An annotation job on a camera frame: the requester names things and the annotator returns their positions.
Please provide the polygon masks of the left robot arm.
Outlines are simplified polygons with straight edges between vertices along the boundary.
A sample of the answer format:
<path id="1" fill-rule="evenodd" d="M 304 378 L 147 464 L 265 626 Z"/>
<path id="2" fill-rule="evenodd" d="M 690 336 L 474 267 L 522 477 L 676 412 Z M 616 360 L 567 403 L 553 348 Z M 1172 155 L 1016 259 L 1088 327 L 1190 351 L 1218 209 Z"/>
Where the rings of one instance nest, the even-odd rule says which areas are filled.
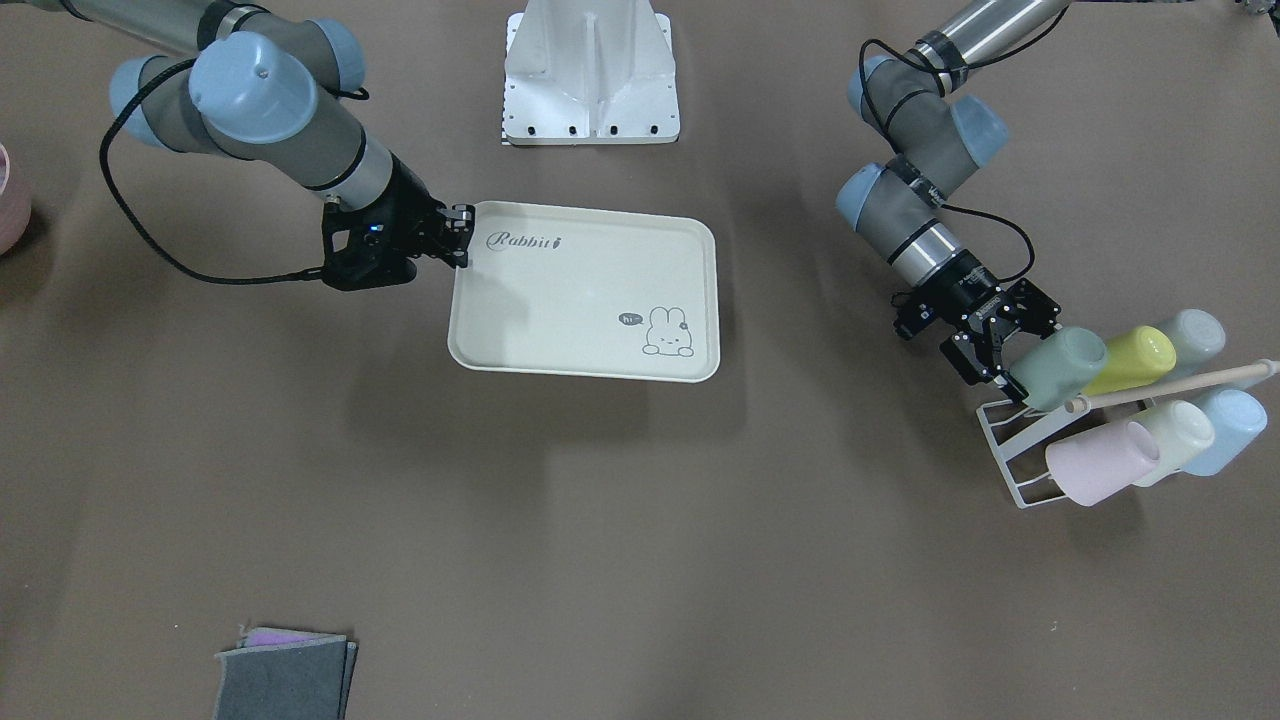
<path id="1" fill-rule="evenodd" d="M 906 283 L 893 306 L 910 340 L 934 322 L 950 327 L 941 351 L 970 386 L 995 383 L 1028 396 L 1005 363 L 1005 343 L 1025 332 L 1047 338 L 1060 306 L 1024 272 L 998 278 L 941 222 L 948 197 L 1009 140 L 1004 120 L 978 97 L 951 100 L 970 73 L 1043 38 L 1064 1 L 973 1 L 905 54 L 861 56 L 847 99 L 893 150 L 840 190 L 847 223 Z"/>

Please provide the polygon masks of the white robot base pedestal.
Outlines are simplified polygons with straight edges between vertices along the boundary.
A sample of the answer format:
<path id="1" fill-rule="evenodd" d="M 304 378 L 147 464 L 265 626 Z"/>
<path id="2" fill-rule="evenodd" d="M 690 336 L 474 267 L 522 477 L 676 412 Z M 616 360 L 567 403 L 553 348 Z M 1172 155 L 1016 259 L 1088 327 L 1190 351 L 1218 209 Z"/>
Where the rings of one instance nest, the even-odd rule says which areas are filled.
<path id="1" fill-rule="evenodd" d="M 680 137 L 672 23 L 649 1 L 530 1 L 506 22 L 504 73 L 504 143 Z"/>

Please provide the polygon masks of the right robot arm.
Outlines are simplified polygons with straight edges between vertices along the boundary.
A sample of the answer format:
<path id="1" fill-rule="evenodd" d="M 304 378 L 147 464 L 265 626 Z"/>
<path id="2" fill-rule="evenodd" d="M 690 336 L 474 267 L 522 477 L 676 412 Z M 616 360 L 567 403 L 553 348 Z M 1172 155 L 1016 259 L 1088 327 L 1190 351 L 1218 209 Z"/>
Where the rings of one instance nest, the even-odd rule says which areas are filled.
<path id="1" fill-rule="evenodd" d="M 127 131 L 173 152 L 275 167 L 323 202 L 323 264 L 280 275 L 335 290 L 411 282 L 416 258 L 468 265 L 475 208 L 434 199 L 346 108 L 364 99 L 364 50 L 338 20 L 288 20 L 233 1 L 41 1 L 45 12 L 159 47 L 116 68 L 114 122 L 99 150 L 104 179 Z"/>

